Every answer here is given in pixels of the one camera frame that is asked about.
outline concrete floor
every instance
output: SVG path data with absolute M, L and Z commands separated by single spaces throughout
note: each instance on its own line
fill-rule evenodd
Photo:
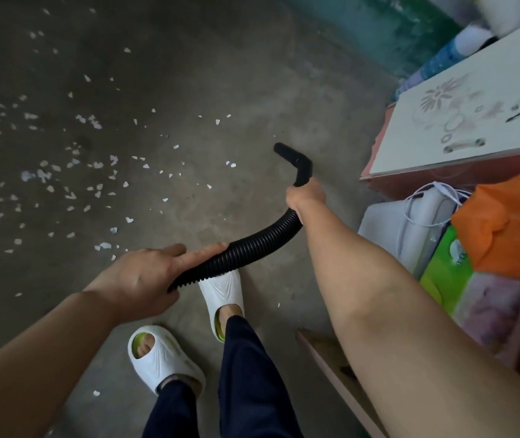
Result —
M 0 0 L 0 103 L 7 108 L 0 109 L 7 114 L 0 117 L 0 346 L 81 290 L 113 253 L 176 242 L 197 248 L 275 221 L 295 174 L 272 152 L 276 141 L 314 160 L 330 206 L 357 228 L 378 199 L 358 176 L 394 85 L 272 0 Z M 28 99 L 19 100 L 22 94 Z M 25 112 L 39 115 L 37 130 Z M 95 115 L 103 129 L 81 124 L 77 114 Z M 72 153 L 65 148 L 74 141 L 82 164 L 67 169 Z M 120 160 L 113 168 L 110 155 Z M 150 169 L 132 155 L 146 157 Z M 38 179 L 20 179 L 43 160 L 62 169 L 50 180 L 54 193 Z M 105 166 L 88 168 L 93 162 Z M 108 178 L 113 169 L 116 180 Z M 95 198 L 86 188 L 99 183 L 102 197 Z M 64 186 L 77 199 L 66 199 Z M 117 235 L 109 232 L 114 226 Z M 104 241 L 120 248 L 95 251 Z M 241 273 L 249 321 L 282 373 L 305 436 L 357 436 L 358 422 L 294 339 L 300 326 L 331 332 L 304 233 Z M 222 346 L 198 287 L 184 288 L 155 321 L 204 369 L 200 432 L 218 436 Z M 145 323 L 111 334 L 52 436 L 140 436 L 155 397 L 134 374 L 126 342 Z

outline black hose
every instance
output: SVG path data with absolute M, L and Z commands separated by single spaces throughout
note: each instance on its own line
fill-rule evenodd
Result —
M 294 185 L 303 186 L 312 177 L 312 161 L 305 155 L 282 143 L 274 145 L 274 152 L 297 168 Z M 229 244 L 229 247 L 219 255 L 206 262 L 186 270 L 170 285 L 169 291 L 196 281 L 217 277 L 240 267 L 258 261 L 272 252 L 280 249 L 293 239 L 302 224 L 298 215 L 288 209 L 273 225 Z

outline person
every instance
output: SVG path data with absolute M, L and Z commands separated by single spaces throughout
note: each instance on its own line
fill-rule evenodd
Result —
M 337 338 L 389 436 L 520 436 L 520 376 L 463 333 L 394 257 L 347 228 L 315 179 L 289 188 L 286 200 L 306 229 Z M 127 253 L 2 347 L 0 437 L 42 436 L 110 331 L 164 312 L 179 297 L 166 292 L 170 283 L 226 247 Z M 277 369 L 245 321 L 238 273 L 200 287 L 225 342 L 222 437 L 300 437 Z M 173 336 L 145 326 L 128 354 L 158 395 L 144 436 L 197 436 L 205 377 Z

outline orange bag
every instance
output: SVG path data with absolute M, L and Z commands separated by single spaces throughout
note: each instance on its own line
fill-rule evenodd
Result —
M 520 174 L 477 186 L 452 222 L 473 270 L 520 279 Z

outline pants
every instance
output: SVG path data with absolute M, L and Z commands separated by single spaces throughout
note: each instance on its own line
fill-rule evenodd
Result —
M 248 322 L 227 321 L 219 385 L 222 438 L 302 437 L 278 370 Z M 143 438 L 195 438 L 195 394 L 182 381 L 160 391 Z

